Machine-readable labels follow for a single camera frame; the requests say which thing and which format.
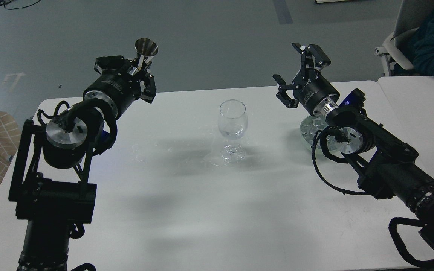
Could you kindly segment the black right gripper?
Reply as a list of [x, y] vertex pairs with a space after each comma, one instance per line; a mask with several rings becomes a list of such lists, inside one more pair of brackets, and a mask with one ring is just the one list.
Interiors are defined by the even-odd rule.
[[[321, 75], [321, 70], [331, 64], [331, 60], [319, 45], [301, 45], [292, 43], [292, 47], [300, 54], [299, 71], [291, 84], [279, 74], [272, 75], [277, 82], [278, 91], [276, 97], [287, 107], [297, 108], [300, 104], [312, 116], [320, 114], [320, 108], [316, 109], [323, 100], [329, 98], [336, 102], [339, 92]], [[291, 98], [287, 93], [293, 91]]]

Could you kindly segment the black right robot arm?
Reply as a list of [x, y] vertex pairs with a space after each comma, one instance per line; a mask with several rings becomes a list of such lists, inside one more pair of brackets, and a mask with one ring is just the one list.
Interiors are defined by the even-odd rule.
[[[365, 94], [360, 89], [354, 89], [337, 104], [339, 92], [321, 74], [331, 60], [319, 45], [292, 43], [292, 47], [300, 54], [300, 68], [290, 84], [280, 75], [273, 75], [278, 84], [276, 97], [288, 108], [303, 105], [310, 116], [322, 117], [327, 124], [315, 133], [311, 143], [317, 175], [344, 195], [398, 197], [416, 218], [390, 220], [388, 230], [393, 243], [408, 264], [434, 269], [434, 259], [417, 260], [410, 254], [397, 230], [399, 225], [419, 227], [420, 236], [434, 250], [434, 178], [415, 165], [418, 152], [368, 118]], [[359, 192], [336, 187], [322, 176], [316, 162], [317, 145], [327, 159], [348, 164], [355, 170]]]

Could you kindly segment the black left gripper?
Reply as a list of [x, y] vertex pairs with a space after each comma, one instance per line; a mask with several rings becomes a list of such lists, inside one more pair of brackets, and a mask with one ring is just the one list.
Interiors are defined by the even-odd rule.
[[155, 99], [155, 77], [146, 69], [136, 73], [133, 60], [121, 55], [97, 57], [94, 70], [101, 76], [83, 92], [83, 100], [105, 101], [116, 120], [134, 101], [151, 104]]

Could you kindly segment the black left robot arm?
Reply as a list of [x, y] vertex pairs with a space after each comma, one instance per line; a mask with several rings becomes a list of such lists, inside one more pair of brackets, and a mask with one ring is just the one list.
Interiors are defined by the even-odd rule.
[[152, 58], [98, 57], [100, 76], [79, 102], [60, 101], [52, 114], [39, 109], [24, 123], [8, 195], [17, 219], [28, 222], [17, 270], [68, 270], [70, 240], [83, 237], [93, 217], [92, 159], [113, 146], [117, 120], [134, 101], [154, 100]]

